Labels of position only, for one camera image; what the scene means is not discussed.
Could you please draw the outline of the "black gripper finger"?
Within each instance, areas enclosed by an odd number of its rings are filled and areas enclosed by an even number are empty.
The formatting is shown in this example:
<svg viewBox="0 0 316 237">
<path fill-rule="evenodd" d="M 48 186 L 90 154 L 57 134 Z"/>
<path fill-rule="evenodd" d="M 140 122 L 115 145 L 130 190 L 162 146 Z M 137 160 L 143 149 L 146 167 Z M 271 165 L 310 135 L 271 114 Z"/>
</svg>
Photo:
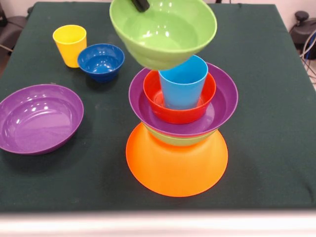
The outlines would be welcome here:
<svg viewBox="0 0 316 237">
<path fill-rule="evenodd" d="M 132 3 L 139 12 L 145 12 L 150 8 L 150 4 L 147 0 L 132 0 Z"/>
</svg>

